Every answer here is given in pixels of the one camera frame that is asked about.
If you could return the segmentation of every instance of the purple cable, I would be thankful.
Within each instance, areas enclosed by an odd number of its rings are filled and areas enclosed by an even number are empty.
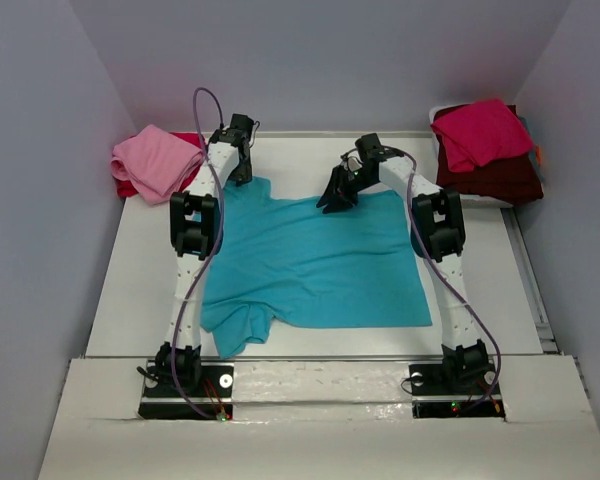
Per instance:
[[[482,322],[482,320],[480,320],[480,317],[478,316],[476,311],[473,309],[473,307],[471,305],[469,305],[469,302],[467,302],[467,300],[460,294],[460,292],[458,292],[453,287],[453,285],[451,285],[449,283],[449,281],[446,278],[444,278],[444,275],[442,274],[442,272],[440,270],[438,270],[438,266],[434,263],[433,259],[429,255],[429,252],[427,252],[427,249],[424,246],[424,242],[422,241],[420,232],[418,231],[418,228],[416,227],[416,224],[413,219],[413,212],[411,211],[411,201],[413,199],[413,178],[416,175],[416,167],[418,166],[418,162],[416,162],[416,159],[413,158],[413,156],[411,156],[409,153],[407,153],[403,150],[400,150],[399,148],[395,148],[395,147],[388,147],[388,148],[390,148],[391,150],[395,150],[396,152],[398,152],[402,155],[405,155],[407,158],[409,158],[409,160],[411,160],[411,163],[413,164],[413,169],[411,170],[411,173],[409,174],[409,183],[407,185],[407,204],[408,204],[407,212],[409,213],[409,222],[411,223],[411,228],[413,229],[413,231],[416,234],[415,236],[416,236],[416,239],[418,240],[418,245],[420,245],[420,251],[424,254],[424,257],[427,260],[427,263],[431,266],[431,269],[435,272],[436,276],[440,279],[440,281],[444,284],[444,286],[449,289],[449,291],[453,294],[453,296],[456,297],[458,299],[458,301],[460,301],[464,305],[464,307],[467,309],[469,314],[473,317],[473,319],[480,326],[480,328],[485,333],[485,335],[489,338],[489,341],[493,344],[493,348],[496,351],[496,359],[498,360],[498,365],[496,365],[496,372],[493,377],[493,381],[491,382],[491,385],[489,386],[487,391],[484,393],[484,395],[482,397],[480,397],[478,400],[476,400],[475,402],[473,402],[469,407],[467,407],[462,412],[462,413],[467,413],[469,410],[472,410],[473,408],[478,406],[480,403],[484,402],[487,398],[489,398],[491,396],[491,394],[493,393],[493,390],[496,388],[496,385],[498,384],[498,379],[500,378],[500,367],[502,366],[502,354],[500,353],[500,347],[498,346],[498,342],[496,342],[496,339],[493,338],[493,335],[491,335],[491,332],[489,331],[489,329]]]
[[[182,385],[180,385],[180,380],[178,379],[178,374],[176,372],[176,345],[178,343],[178,333],[180,331],[180,325],[182,324],[182,318],[184,317],[184,311],[187,308],[187,303],[189,302],[189,298],[191,297],[191,294],[193,293],[194,289],[200,282],[202,275],[209,267],[209,264],[211,263],[211,259],[218,251],[218,247],[220,245],[220,240],[222,239],[222,233],[223,233],[223,227],[224,227],[224,192],[222,191],[222,185],[220,185],[220,178],[218,177],[218,173],[216,172],[216,169],[211,164],[211,161],[209,160],[209,154],[207,153],[207,149],[205,148],[204,136],[202,135],[202,131],[200,129],[200,119],[198,118],[198,107],[197,107],[197,100],[198,100],[199,92],[208,93],[209,95],[211,95],[213,100],[216,102],[216,106],[218,107],[218,113],[220,114],[220,125],[222,128],[224,128],[224,119],[222,117],[222,108],[220,107],[220,102],[218,102],[218,98],[213,94],[213,92],[211,90],[209,90],[208,88],[204,88],[204,87],[196,88],[195,91],[193,92],[193,120],[196,124],[196,133],[198,134],[198,138],[200,139],[200,145],[202,145],[203,163],[209,167],[209,170],[211,170],[211,175],[213,175],[213,179],[216,182],[216,189],[218,190],[218,203],[220,204],[220,225],[218,228],[218,236],[216,238],[216,241],[213,243],[213,248],[211,249],[211,253],[207,256],[204,263],[202,264],[202,268],[200,269],[200,271],[198,272],[196,277],[193,279],[193,282],[191,283],[189,290],[187,290],[187,293],[184,296],[184,300],[182,301],[182,305],[180,306],[180,311],[178,312],[178,317],[176,319],[176,324],[175,324],[174,330],[173,330],[173,341],[171,342],[171,376],[173,377],[173,383],[176,387],[176,391],[182,397],[182,399],[187,403],[187,405],[189,405],[193,409],[193,411],[196,412],[201,417],[213,418],[211,415],[208,415],[207,413],[203,412],[195,403],[193,403],[189,399],[189,397],[187,396],[187,393],[183,390]]]

